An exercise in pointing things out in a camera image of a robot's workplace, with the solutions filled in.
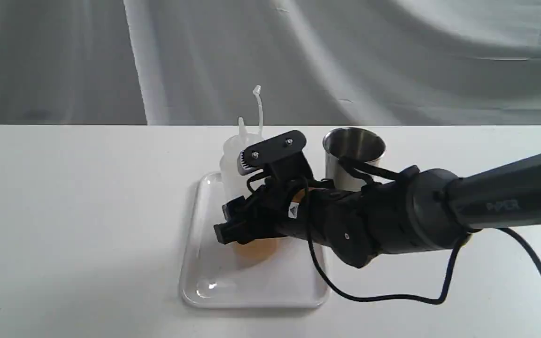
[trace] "plastic tray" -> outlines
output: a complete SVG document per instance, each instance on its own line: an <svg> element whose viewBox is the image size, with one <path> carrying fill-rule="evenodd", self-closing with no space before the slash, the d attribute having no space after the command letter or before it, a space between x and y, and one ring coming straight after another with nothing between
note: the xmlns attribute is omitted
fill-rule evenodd
<svg viewBox="0 0 541 338"><path fill-rule="evenodd" d="M282 238L273 256L255 265L239 259L231 245L216 241L214 224L224 222L221 174L210 173L198 186L180 278L183 299L196 307L264 308L320 306L329 288L318 276L304 240ZM326 269L322 246L315 245Z"/></svg>

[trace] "white table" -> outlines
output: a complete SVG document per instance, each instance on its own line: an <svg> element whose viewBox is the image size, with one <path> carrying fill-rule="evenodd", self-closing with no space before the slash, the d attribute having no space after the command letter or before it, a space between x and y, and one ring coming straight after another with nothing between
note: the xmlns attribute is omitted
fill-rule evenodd
<svg viewBox="0 0 541 338"><path fill-rule="evenodd" d="M322 136L298 128L316 177ZM266 137L290 130L264 129ZM382 127L382 166L467 176L541 152L541 127ZM462 250L447 302L311 311L198 310L178 295L196 182L236 128L0 126L0 337L538 337L541 279L526 253L486 230ZM541 256L541 227L519 229ZM449 252L383 255L356 270L355 295L436 297Z"/></svg>

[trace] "metal cup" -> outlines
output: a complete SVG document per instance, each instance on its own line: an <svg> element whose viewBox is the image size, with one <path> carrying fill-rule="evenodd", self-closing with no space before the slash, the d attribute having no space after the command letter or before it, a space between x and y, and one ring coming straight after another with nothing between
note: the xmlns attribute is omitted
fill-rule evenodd
<svg viewBox="0 0 541 338"><path fill-rule="evenodd" d="M378 165L385 154L385 142L375 133L361 128L333 129L323 138L325 148L325 176L333 179L335 188L359 191L365 182L355 179L346 172L338 160L342 156L350 157L371 165Z"/></svg>

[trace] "white backdrop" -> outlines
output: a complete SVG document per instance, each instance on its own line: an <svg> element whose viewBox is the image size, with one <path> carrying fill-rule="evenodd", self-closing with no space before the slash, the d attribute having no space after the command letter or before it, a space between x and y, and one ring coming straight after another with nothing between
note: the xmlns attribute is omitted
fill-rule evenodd
<svg viewBox="0 0 541 338"><path fill-rule="evenodd" d="M0 123L255 123L257 84L268 124L541 124L541 0L0 0Z"/></svg>

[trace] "orange liquid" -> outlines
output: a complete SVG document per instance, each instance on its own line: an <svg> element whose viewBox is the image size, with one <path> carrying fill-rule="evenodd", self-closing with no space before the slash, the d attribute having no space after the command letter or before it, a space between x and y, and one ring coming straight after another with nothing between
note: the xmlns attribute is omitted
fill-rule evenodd
<svg viewBox="0 0 541 338"><path fill-rule="evenodd" d="M277 251L278 238L256 239L247 244L234 243L234 252L249 261L264 261Z"/></svg>

